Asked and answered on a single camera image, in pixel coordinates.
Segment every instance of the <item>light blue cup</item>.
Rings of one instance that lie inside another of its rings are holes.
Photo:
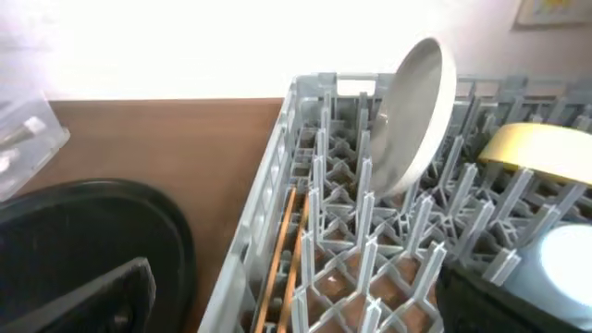
[[[583,330],[592,330],[592,227],[555,228],[519,250],[504,283],[514,295]]]

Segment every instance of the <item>brown table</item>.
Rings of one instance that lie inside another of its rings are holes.
[[[123,178],[172,198],[191,227],[195,332],[278,116],[280,99],[52,102],[71,138],[21,192],[87,178]]]

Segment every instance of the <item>black tray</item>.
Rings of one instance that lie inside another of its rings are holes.
[[[182,329],[196,264],[183,214],[164,194],[118,179],[76,181],[0,204],[0,326],[136,257],[156,284],[147,332]]]

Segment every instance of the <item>dish rack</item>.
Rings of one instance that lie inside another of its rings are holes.
[[[199,332],[253,330],[290,189],[297,199],[264,332],[277,330],[306,196],[292,332],[442,332],[433,287],[445,261],[461,260],[500,286],[520,263],[516,248],[560,224],[592,220],[585,185],[476,162],[503,124],[592,131],[592,80],[460,77],[425,174],[379,199],[368,191],[370,130],[392,77],[320,73],[292,82]],[[374,88],[340,91],[352,81]]]

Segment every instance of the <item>wooden stick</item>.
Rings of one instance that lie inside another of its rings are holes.
[[[294,293],[294,285],[296,284],[296,274],[298,273],[298,266],[300,265],[300,254],[302,250],[302,232],[306,227],[308,221],[308,195],[304,200],[304,208],[302,209],[302,218],[298,226],[298,236],[296,236],[296,245],[292,254],[292,262],[290,264],[290,273],[288,274],[288,284],[286,285],[286,293],[284,293],[284,303],[281,307],[281,315],[279,316],[279,323],[277,324],[277,333],[286,333],[288,319],[290,318],[290,306],[292,303],[292,293]]]
[[[277,234],[276,250],[271,260],[271,267],[269,268],[269,277],[267,278],[267,285],[265,286],[265,294],[261,301],[261,308],[259,316],[257,317],[257,324],[255,325],[254,333],[261,333],[265,325],[265,317],[267,316],[267,310],[269,308],[269,300],[271,299],[271,292],[274,288],[274,282],[276,282],[276,275],[278,274],[279,257],[281,255],[281,249],[284,247],[284,241],[286,240],[286,233],[288,232],[288,225],[290,224],[290,217],[292,215],[292,207],[294,205],[294,199],[296,198],[296,189],[292,188],[290,193],[290,199],[288,200],[288,207],[284,213],[284,220],[281,222],[279,227],[279,233]]]

